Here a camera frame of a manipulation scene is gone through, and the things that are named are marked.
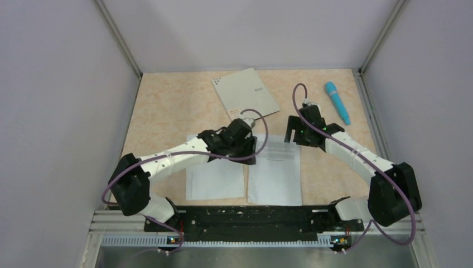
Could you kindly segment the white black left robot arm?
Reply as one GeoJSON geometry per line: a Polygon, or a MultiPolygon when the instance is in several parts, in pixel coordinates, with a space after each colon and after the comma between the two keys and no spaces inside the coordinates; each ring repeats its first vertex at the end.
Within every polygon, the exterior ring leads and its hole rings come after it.
{"type": "Polygon", "coordinates": [[[251,118],[237,118],[219,130],[205,130],[185,143],[157,154],[123,156],[108,190],[124,216],[141,214],[165,223],[178,213],[173,202],[151,192],[153,184],[187,168],[225,159],[255,164],[257,138],[251,118]]]}

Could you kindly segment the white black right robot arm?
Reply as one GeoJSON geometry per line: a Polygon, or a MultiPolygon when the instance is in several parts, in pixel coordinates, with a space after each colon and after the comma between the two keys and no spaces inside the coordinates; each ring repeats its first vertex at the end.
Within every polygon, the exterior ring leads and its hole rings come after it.
{"type": "Polygon", "coordinates": [[[423,204],[413,168],[395,164],[357,143],[338,124],[326,124],[317,105],[304,104],[299,116],[289,116],[285,142],[320,148],[355,171],[369,186],[366,197],[345,197],[330,205],[338,219],[374,220],[388,227],[418,212],[423,204]]]}

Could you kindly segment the white A4 file folder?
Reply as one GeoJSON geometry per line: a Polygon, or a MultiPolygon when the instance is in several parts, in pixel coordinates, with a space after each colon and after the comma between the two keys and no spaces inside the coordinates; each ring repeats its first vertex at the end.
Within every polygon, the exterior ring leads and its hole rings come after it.
{"type": "Polygon", "coordinates": [[[263,117],[281,110],[254,68],[216,77],[211,83],[231,120],[246,109],[255,109],[263,117]]]}

